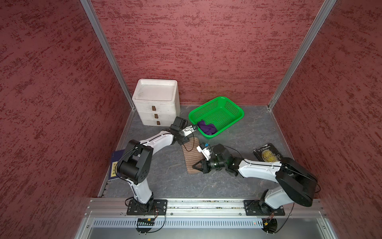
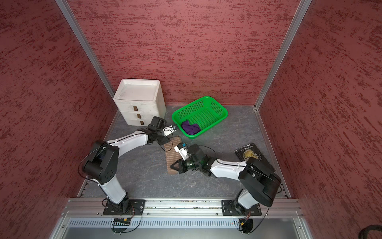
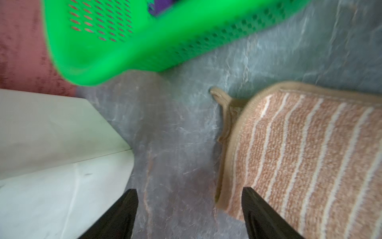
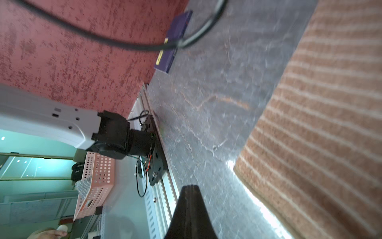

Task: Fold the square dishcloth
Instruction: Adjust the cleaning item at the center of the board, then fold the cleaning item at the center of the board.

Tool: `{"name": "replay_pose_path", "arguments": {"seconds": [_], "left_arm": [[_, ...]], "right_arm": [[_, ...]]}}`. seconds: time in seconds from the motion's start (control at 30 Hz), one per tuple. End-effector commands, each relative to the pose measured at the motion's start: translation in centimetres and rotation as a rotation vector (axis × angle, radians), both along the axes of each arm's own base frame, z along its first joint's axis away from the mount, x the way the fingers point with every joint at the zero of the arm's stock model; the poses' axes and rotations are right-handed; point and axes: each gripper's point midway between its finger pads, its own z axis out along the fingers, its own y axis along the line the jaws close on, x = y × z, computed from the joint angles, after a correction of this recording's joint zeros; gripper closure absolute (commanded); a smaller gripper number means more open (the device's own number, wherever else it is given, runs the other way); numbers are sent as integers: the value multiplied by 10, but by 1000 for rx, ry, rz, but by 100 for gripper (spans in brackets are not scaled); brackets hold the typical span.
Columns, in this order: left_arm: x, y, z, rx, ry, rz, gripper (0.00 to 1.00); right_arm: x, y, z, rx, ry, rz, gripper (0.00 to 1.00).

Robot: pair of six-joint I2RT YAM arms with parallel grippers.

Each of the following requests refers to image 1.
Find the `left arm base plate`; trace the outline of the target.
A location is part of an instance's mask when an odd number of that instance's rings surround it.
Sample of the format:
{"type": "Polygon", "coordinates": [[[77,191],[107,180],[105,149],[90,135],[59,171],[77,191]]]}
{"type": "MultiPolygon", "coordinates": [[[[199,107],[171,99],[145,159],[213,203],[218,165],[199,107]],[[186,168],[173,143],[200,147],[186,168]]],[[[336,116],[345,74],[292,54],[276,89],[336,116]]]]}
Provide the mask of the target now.
{"type": "Polygon", "coordinates": [[[147,204],[142,204],[135,199],[125,202],[128,216],[165,216],[167,213],[168,200],[152,199],[147,204]]]}

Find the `purple dishcloth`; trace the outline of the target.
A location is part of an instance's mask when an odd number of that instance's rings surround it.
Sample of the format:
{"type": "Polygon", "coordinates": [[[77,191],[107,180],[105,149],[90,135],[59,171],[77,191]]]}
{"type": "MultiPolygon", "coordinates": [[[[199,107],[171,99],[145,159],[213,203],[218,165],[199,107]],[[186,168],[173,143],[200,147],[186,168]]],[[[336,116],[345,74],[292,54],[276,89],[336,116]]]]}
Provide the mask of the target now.
{"type": "Polygon", "coordinates": [[[207,124],[204,120],[201,120],[200,122],[198,122],[197,126],[206,135],[214,135],[218,132],[218,130],[214,124],[212,124],[212,123],[207,124]]]}

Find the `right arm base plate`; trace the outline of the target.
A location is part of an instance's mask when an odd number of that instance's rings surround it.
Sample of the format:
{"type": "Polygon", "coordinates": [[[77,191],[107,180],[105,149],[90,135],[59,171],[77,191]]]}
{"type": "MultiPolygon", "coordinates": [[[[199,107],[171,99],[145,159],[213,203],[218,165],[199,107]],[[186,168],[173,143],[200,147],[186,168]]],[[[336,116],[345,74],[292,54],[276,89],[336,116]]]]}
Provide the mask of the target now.
{"type": "Polygon", "coordinates": [[[284,216],[285,211],[281,207],[273,209],[260,200],[244,200],[244,210],[247,216],[284,216]]]}

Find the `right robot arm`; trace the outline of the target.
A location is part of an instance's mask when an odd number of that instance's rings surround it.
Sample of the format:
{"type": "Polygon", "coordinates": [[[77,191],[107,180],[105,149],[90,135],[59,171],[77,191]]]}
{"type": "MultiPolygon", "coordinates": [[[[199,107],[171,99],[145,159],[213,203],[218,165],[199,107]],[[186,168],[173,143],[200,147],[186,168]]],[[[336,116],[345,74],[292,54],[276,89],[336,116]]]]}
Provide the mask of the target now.
{"type": "Polygon", "coordinates": [[[222,144],[214,147],[201,144],[197,150],[204,159],[195,163],[192,168],[204,174],[223,169],[234,177],[259,178],[279,185],[273,190],[265,190],[260,200],[251,202],[246,206],[247,209],[253,208],[256,213],[270,215],[289,203],[304,207],[311,207],[313,204],[318,180],[291,158],[286,157],[276,162],[251,161],[233,156],[222,144]]]}

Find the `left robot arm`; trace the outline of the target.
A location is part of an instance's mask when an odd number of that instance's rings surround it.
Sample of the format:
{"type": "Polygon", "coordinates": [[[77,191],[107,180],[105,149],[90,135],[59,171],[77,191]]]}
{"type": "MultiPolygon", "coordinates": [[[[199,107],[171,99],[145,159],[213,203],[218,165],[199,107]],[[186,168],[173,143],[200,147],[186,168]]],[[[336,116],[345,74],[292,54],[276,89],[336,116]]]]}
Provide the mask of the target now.
{"type": "Polygon", "coordinates": [[[153,199],[153,193],[146,180],[155,153],[178,142],[189,142],[189,135],[198,129],[197,125],[188,125],[188,120],[176,117],[168,129],[144,140],[131,140],[125,148],[114,169],[116,176],[128,182],[134,196],[140,204],[147,205],[153,199]]]}

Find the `beige striped dishcloth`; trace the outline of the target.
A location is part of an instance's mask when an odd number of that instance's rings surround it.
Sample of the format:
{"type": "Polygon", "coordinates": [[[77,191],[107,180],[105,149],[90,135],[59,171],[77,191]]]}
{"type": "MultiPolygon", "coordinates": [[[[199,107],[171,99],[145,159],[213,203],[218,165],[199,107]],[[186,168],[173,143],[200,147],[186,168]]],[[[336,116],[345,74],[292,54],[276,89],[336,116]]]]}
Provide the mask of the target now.
{"type": "Polygon", "coordinates": [[[191,136],[190,141],[182,146],[182,151],[185,158],[185,164],[188,174],[198,174],[200,171],[192,169],[192,165],[205,157],[198,152],[197,147],[200,145],[200,141],[196,136],[191,136]]]}

